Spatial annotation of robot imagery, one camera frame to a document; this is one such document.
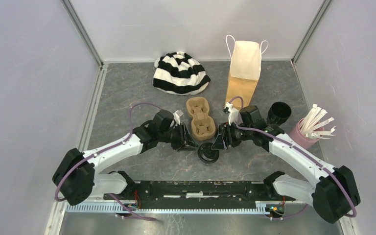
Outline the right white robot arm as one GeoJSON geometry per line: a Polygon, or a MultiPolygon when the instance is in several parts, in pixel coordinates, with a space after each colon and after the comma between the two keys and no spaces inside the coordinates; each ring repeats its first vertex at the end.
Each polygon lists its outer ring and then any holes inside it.
{"type": "Polygon", "coordinates": [[[357,216],[356,206],[361,202],[353,172],[346,166],[329,164],[298,145],[278,125],[268,125],[257,106],[240,110],[226,103],[228,121],[219,125],[213,150],[226,150],[252,141],[256,146],[284,160],[304,180],[295,179],[277,171],[264,179],[263,194],[270,200],[279,196],[297,199],[315,209],[328,223],[342,217],[357,216]]]}

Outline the brown cardboard cup carrier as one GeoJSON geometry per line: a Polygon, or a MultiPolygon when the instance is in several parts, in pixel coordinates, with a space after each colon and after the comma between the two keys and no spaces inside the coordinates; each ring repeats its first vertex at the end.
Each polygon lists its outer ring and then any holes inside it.
{"type": "Polygon", "coordinates": [[[191,131],[196,140],[204,141],[211,139],[216,132],[216,125],[210,117],[208,101],[201,96],[187,100],[186,107],[191,120],[191,131]]]}

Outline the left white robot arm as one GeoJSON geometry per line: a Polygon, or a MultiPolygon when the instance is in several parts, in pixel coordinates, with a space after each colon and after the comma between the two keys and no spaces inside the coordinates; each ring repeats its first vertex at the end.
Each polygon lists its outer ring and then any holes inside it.
{"type": "Polygon", "coordinates": [[[88,197],[107,193],[117,194],[121,199],[129,199],[134,194],[134,186],[127,182],[122,173],[104,174],[110,166],[132,156],[155,148],[158,143],[169,143],[175,151],[197,150],[199,145],[179,120],[180,112],[158,111],[148,120],[132,129],[121,139],[91,150],[69,150],[52,181],[56,185],[55,200],[67,201],[71,206],[78,205],[88,197]]]}

